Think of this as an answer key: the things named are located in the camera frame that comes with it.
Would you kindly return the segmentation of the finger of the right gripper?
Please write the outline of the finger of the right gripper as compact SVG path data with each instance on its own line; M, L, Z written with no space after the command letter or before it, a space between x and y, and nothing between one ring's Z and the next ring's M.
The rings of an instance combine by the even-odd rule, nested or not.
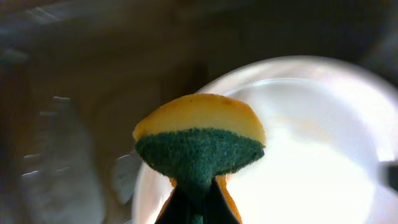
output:
M380 181L395 192L398 191L397 161L382 162L379 166Z

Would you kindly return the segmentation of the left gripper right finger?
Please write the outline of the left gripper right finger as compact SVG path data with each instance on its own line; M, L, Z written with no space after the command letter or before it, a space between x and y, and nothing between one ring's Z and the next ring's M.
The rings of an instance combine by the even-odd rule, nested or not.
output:
M212 179L211 187L202 203L204 224L240 224L229 208L216 179Z

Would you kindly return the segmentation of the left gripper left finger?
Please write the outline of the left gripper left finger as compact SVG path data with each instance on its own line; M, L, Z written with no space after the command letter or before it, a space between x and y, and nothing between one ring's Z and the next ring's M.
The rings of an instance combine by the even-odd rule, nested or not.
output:
M192 220L192 203L185 192L176 186L155 224L191 224Z

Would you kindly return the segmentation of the green and yellow sponge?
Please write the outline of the green and yellow sponge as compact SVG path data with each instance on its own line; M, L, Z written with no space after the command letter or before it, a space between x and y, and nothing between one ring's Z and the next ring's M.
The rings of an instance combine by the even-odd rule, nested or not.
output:
M139 157L190 199L192 223L203 223L202 203L212 179L241 222L226 178L262 158L266 146L263 125L248 104L215 94L182 96L140 121L132 135Z

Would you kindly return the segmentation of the white plate top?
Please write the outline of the white plate top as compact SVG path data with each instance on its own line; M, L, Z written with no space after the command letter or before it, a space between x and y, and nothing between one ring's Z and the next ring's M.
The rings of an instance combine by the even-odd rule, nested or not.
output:
M397 90L357 66L319 57L254 63L196 94L248 104L266 135L264 156L229 174L240 223L397 223L397 192L379 179L397 161ZM135 223L155 223L174 189L141 165Z

